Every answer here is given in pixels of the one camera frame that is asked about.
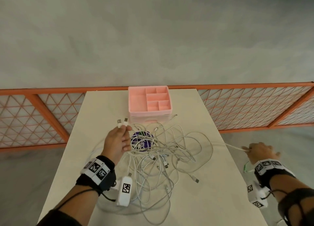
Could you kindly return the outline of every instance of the pink organizer box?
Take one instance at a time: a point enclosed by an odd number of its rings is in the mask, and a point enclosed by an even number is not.
[[[129,113],[132,117],[172,113],[168,86],[129,87]]]

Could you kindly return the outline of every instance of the white cable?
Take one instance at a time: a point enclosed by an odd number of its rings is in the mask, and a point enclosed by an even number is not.
[[[140,123],[134,123],[131,126],[135,129],[135,131],[130,131],[132,149],[126,153],[120,162],[128,160],[126,163],[128,165],[127,174],[130,171],[134,171],[132,178],[133,182],[135,182],[135,187],[133,187],[130,205],[131,207],[139,208],[140,211],[130,212],[130,209],[114,207],[112,204],[108,204],[108,202],[106,202],[106,205],[110,205],[109,209],[100,202],[97,202],[97,207],[102,211],[119,215],[143,214],[149,223],[160,225],[169,214],[171,193],[179,181],[179,172],[186,173],[193,181],[198,183],[199,180],[194,175],[191,175],[191,173],[197,171],[211,159],[214,150],[213,145],[215,147],[231,145],[224,144],[223,142],[212,142],[201,132],[184,134],[182,127],[178,124],[167,127],[156,122],[148,124],[146,127]],[[175,136],[174,130],[178,130],[180,136]],[[194,141],[194,143],[187,144],[187,139]],[[147,146],[148,148],[141,148],[141,144],[144,144],[144,147]],[[96,147],[97,145],[93,148],[88,160],[98,150],[95,149]],[[243,149],[234,146],[231,147],[243,151]],[[204,157],[204,154],[201,154],[203,150],[210,151],[210,153],[206,153],[207,158],[205,161],[199,161],[199,156]],[[178,166],[180,162],[185,165],[185,168]],[[177,174],[175,175],[178,177],[175,183],[170,179],[173,172],[176,172]],[[153,192],[159,192],[160,190],[165,193],[158,193],[159,198],[152,197]],[[161,220],[158,223],[152,222],[145,215],[145,212],[148,210],[159,210],[166,205],[168,205],[167,213],[159,217]]]

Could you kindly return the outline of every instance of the orange metal frame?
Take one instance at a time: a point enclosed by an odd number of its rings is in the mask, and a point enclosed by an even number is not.
[[[278,129],[297,126],[311,126],[314,123],[307,124],[291,124],[291,125],[277,125],[295,109],[306,102],[310,97],[314,95],[314,82],[304,83],[275,83],[275,84],[232,84],[232,85],[172,85],[168,86],[169,89],[246,89],[246,88],[285,88],[285,87],[312,87],[306,94],[299,98],[294,104],[292,104],[287,110],[285,110],[280,116],[278,116],[267,127],[248,128],[248,129],[231,129],[221,130],[220,133],[234,133],[244,131],[266,130],[266,129]],[[128,86],[124,87],[84,87],[84,88],[51,88],[51,89],[0,89],[0,95],[25,95],[26,98],[33,104],[39,113],[49,122],[49,124],[57,131],[57,133],[64,139],[65,142],[69,140],[69,134],[53,116],[50,110],[42,102],[38,94],[64,94],[64,93],[85,93],[87,91],[107,91],[107,90],[127,90]],[[35,147],[18,147],[14,149],[39,149],[39,148],[51,148],[51,145],[35,146]]]

